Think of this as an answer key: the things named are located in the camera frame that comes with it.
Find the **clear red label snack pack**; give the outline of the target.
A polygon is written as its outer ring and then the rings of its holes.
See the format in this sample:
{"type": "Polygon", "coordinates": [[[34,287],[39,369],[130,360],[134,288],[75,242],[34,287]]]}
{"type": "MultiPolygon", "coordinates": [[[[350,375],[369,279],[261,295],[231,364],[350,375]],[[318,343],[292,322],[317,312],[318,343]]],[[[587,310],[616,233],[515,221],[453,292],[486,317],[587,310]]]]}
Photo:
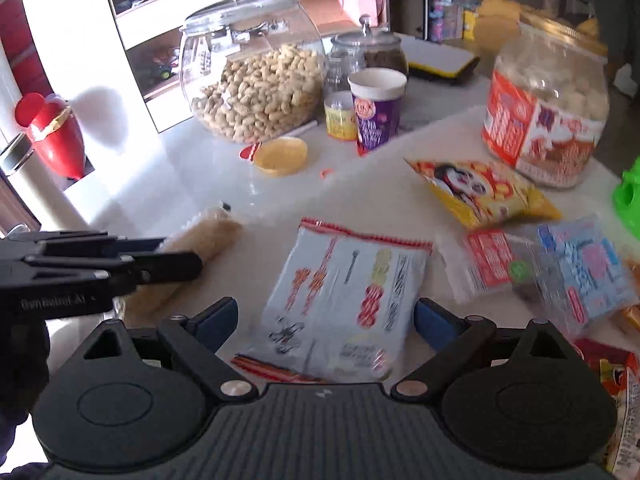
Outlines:
{"type": "Polygon", "coordinates": [[[458,304],[534,280],[532,243],[505,230],[441,235],[436,248],[458,304]]]}

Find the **white rice cracker pack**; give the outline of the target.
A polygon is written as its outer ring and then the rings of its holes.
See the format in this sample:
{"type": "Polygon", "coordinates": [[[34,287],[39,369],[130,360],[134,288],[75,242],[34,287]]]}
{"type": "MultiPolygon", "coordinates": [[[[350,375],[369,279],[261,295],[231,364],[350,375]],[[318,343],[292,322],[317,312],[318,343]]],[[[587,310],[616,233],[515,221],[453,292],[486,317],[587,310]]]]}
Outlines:
{"type": "Polygon", "coordinates": [[[432,250],[303,218],[233,364],[270,382],[384,382],[400,367],[432,250]]]}

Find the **blue pink candy bag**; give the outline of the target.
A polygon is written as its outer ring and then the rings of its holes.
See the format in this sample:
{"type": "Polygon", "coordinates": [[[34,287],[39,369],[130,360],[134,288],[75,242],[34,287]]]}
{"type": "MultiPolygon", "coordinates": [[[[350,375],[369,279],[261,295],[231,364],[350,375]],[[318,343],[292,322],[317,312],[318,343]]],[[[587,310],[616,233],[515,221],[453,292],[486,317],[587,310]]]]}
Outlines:
{"type": "Polygon", "coordinates": [[[506,240],[514,292],[568,339],[639,300],[628,266],[595,216],[526,224],[506,240]]]}

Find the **yellow cartoon snack bag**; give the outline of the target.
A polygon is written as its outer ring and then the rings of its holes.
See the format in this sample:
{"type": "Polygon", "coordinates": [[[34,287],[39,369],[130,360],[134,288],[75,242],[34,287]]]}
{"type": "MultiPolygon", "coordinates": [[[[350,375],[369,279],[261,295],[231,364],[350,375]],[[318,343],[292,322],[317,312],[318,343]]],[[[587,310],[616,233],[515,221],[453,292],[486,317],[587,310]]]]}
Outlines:
{"type": "Polygon", "coordinates": [[[498,226],[517,218],[560,220],[562,214],[533,182],[501,162],[405,159],[462,226],[498,226]]]}

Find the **red rocket toy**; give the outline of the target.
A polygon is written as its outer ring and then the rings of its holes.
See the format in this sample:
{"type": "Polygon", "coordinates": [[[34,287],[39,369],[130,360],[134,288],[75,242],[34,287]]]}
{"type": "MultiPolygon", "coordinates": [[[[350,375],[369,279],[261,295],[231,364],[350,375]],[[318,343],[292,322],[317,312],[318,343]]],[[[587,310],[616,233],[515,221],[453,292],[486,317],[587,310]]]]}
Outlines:
{"type": "Polygon", "coordinates": [[[84,138],[70,104],[56,94],[29,92],[15,105],[14,117],[55,174],[73,180],[85,175],[84,138]]]}

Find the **yellow lid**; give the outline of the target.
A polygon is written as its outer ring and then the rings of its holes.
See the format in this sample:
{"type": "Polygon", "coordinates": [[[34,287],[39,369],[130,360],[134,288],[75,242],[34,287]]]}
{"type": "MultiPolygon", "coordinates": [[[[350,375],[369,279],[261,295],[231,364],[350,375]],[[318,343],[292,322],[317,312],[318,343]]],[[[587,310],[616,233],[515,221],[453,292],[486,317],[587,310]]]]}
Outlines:
{"type": "Polygon", "coordinates": [[[297,174],[307,162],[308,146],[294,136],[281,136],[266,143],[256,143],[240,151],[240,159],[250,162],[271,177],[297,174]]]}

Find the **red spicy snack bag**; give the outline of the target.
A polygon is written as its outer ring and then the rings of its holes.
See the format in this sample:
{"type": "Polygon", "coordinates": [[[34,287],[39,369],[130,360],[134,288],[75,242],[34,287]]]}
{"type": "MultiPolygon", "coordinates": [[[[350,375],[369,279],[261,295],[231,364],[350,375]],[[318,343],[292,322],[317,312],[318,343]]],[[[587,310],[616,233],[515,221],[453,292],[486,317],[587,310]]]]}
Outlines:
{"type": "Polygon", "coordinates": [[[601,466],[615,479],[639,478],[639,359],[634,352],[591,339],[578,339],[575,346],[594,371],[616,405],[614,434],[601,466]]]}

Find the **large glass peanut jar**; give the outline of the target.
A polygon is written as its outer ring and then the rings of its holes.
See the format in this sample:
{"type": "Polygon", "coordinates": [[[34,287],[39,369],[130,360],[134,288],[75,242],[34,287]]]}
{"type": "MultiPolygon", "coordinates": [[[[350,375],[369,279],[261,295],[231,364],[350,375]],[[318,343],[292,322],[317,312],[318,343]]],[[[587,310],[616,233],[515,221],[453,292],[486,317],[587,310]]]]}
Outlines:
{"type": "Polygon", "coordinates": [[[215,136],[266,142],[317,117],[324,47],[299,0],[224,0],[180,32],[182,93],[215,136]]]}

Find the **green gumball machine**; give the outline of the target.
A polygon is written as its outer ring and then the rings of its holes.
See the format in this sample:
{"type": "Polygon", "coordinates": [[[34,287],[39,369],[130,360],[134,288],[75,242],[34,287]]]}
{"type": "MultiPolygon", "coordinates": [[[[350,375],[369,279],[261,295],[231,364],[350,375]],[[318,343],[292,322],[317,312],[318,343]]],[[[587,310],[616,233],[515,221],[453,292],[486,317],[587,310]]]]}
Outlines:
{"type": "Polygon", "coordinates": [[[637,240],[640,238],[640,157],[622,174],[612,195],[616,216],[637,240]]]}

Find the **plastic jar red label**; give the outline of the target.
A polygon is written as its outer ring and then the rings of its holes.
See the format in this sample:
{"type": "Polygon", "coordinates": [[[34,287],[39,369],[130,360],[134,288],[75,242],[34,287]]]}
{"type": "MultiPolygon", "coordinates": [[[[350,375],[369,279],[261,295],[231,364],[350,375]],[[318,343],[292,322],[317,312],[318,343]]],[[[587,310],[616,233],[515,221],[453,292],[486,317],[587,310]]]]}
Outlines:
{"type": "Polygon", "coordinates": [[[537,184],[578,185],[608,120],[607,56],[597,39],[523,12],[492,71],[482,130],[488,150],[537,184]]]}

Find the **purple paper cup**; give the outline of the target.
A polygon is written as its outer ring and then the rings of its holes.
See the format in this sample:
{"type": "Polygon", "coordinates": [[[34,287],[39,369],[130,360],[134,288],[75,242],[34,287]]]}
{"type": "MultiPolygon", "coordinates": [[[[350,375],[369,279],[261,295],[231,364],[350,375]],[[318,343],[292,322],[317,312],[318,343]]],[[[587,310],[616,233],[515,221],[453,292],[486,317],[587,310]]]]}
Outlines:
{"type": "Polygon", "coordinates": [[[364,156],[398,133],[408,77],[398,70],[371,67],[347,78],[357,123],[357,150],[364,156]]]}

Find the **yellow black flat case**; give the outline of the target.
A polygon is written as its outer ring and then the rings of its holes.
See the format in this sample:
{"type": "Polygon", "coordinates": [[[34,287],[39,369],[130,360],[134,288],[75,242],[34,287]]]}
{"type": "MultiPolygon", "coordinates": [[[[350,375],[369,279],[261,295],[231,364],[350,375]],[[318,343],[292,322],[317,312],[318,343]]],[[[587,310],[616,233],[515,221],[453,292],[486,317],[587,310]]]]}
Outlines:
{"type": "Polygon", "coordinates": [[[474,73],[480,58],[468,50],[399,34],[411,76],[459,82],[474,73]]]}

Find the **small glass jar dark contents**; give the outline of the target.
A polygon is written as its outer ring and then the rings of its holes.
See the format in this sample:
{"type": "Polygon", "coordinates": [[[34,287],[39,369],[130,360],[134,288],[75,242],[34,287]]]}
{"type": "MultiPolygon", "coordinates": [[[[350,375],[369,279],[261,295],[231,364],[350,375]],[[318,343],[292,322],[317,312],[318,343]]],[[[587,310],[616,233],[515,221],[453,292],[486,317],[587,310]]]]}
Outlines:
{"type": "Polygon", "coordinates": [[[360,29],[356,32],[336,35],[332,39],[332,50],[358,58],[364,68],[389,68],[408,75],[409,66],[401,38],[389,30],[373,27],[368,14],[360,16],[359,24],[360,29]]]}

